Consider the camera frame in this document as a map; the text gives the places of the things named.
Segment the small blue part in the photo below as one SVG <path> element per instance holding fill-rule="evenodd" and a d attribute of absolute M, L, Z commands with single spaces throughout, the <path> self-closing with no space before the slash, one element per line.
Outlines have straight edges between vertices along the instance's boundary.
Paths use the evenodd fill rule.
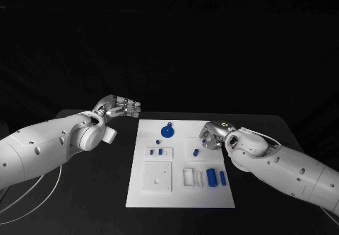
<path fill-rule="evenodd" d="M 199 152 L 199 150 L 195 149 L 195 152 L 193 152 L 193 156 L 195 156 L 195 157 L 198 156 L 198 152 Z"/>
<path fill-rule="evenodd" d="M 165 138 L 170 138 L 170 137 L 173 136 L 173 134 L 175 134 L 175 130 L 173 130 L 173 128 L 172 128 L 172 123 L 169 122 L 169 123 L 167 123 L 167 126 L 165 126 L 165 127 L 162 128 L 162 136 L 163 136 Z"/>
<path fill-rule="evenodd" d="M 218 181 L 216 181 L 215 170 L 212 168 L 206 170 L 206 179 L 208 179 L 208 186 L 216 187 Z"/>
<path fill-rule="evenodd" d="M 221 184 L 222 184 L 224 186 L 227 185 L 224 171 L 221 171 Z"/>

